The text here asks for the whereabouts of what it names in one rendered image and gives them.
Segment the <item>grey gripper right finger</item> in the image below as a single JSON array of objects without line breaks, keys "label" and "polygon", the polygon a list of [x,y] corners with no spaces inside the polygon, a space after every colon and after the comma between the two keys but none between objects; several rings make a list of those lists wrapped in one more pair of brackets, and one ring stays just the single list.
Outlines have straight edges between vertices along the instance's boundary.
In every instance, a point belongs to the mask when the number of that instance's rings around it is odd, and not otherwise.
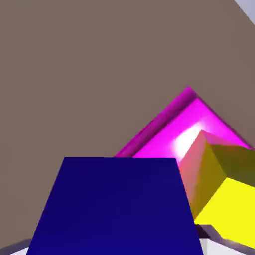
[{"label": "grey gripper right finger", "polygon": [[204,255],[255,255],[255,249],[224,239],[212,225],[196,224]]}]

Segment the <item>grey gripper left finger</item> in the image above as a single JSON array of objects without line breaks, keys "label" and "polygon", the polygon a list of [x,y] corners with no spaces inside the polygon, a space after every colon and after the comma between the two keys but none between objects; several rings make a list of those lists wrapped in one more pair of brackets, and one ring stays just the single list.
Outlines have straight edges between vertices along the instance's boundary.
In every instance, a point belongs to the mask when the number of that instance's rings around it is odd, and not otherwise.
[{"label": "grey gripper left finger", "polygon": [[15,244],[0,248],[0,255],[26,255],[31,239],[25,239]]}]

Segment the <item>small blue cube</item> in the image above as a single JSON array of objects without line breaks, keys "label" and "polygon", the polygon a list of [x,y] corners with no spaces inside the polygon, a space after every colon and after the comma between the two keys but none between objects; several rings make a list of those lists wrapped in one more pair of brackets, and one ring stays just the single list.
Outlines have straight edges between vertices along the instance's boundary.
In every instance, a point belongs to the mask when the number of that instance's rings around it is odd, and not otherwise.
[{"label": "small blue cube", "polygon": [[203,255],[176,160],[65,158],[27,255]]}]

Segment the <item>small yellow cube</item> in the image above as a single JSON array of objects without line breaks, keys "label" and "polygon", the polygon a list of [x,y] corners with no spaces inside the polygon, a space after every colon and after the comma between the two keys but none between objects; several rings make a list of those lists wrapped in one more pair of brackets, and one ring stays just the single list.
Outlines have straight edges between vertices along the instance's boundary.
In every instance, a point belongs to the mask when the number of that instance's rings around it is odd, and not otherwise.
[{"label": "small yellow cube", "polygon": [[202,130],[178,166],[194,222],[255,254],[255,149]]}]

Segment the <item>large magenta box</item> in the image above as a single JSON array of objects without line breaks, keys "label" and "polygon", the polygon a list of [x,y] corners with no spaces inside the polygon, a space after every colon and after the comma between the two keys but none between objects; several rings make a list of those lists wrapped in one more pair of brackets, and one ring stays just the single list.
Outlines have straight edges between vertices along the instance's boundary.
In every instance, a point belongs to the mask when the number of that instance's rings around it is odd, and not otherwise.
[{"label": "large magenta box", "polygon": [[200,131],[252,149],[190,86],[148,123],[117,157],[170,157],[180,161]]}]

